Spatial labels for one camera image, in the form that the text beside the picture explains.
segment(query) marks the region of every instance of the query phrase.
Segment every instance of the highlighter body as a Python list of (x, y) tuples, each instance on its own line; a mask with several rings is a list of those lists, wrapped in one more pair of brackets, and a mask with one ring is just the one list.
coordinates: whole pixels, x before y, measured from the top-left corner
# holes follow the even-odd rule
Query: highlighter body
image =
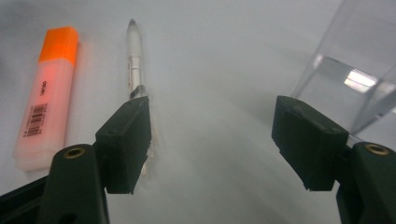
[[(58, 33), (49, 36), (50, 31)], [(55, 44), (46, 43), (51, 38)], [(65, 45), (59, 38), (72, 38), (71, 44)], [(47, 32), (13, 153), (16, 167), (23, 171), (50, 167), (52, 157), (64, 148), (77, 42), (77, 32), (71, 27)], [(45, 49), (46, 44), (50, 44), (49, 49)], [(67, 48), (75, 48), (71, 51), (72, 58)]]

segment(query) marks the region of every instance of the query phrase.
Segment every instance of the orange highlighter cap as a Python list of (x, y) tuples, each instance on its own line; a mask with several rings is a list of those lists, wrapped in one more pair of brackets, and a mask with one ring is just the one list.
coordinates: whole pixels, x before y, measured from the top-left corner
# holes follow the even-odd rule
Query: orange highlighter cap
[(78, 33), (71, 26), (50, 29), (47, 31), (38, 61), (66, 59), (73, 66), (76, 61)]

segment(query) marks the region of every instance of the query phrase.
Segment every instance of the brass screw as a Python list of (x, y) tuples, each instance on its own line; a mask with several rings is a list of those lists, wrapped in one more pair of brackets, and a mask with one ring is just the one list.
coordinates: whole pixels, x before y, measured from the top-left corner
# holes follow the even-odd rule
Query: brass screw
[(74, 159), (74, 158), (77, 158), (77, 157), (81, 156), (84, 153), (85, 153), (85, 149), (84, 148), (82, 148), (82, 147), (73, 147), (73, 148), (67, 150), (64, 153), (64, 157), (67, 158), (67, 159)]
[(376, 155), (380, 156), (388, 156), (389, 149), (387, 147), (383, 147), (376, 144), (367, 144), (365, 145), (366, 149), (373, 152)]

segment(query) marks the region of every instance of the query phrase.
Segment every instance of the pen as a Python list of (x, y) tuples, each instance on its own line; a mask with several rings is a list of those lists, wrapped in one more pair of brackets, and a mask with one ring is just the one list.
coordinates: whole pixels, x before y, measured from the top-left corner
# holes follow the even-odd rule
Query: pen
[(47, 31), (13, 153), (23, 171), (50, 167), (52, 157), (64, 147), (77, 48), (73, 27)]
[(134, 99), (145, 95), (145, 86), (142, 84), (141, 64), (142, 45), (139, 28), (134, 20), (130, 20), (127, 30), (128, 41), (128, 72), (129, 97)]

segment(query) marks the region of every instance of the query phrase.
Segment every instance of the pen tip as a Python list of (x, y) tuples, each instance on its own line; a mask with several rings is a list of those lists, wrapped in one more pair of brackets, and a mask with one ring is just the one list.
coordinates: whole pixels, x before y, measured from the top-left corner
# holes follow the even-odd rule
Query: pen tip
[(134, 19), (131, 19), (130, 21), (129, 21), (129, 26), (132, 26), (132, 25), (134, 25), (136, 22), (134, 21)]

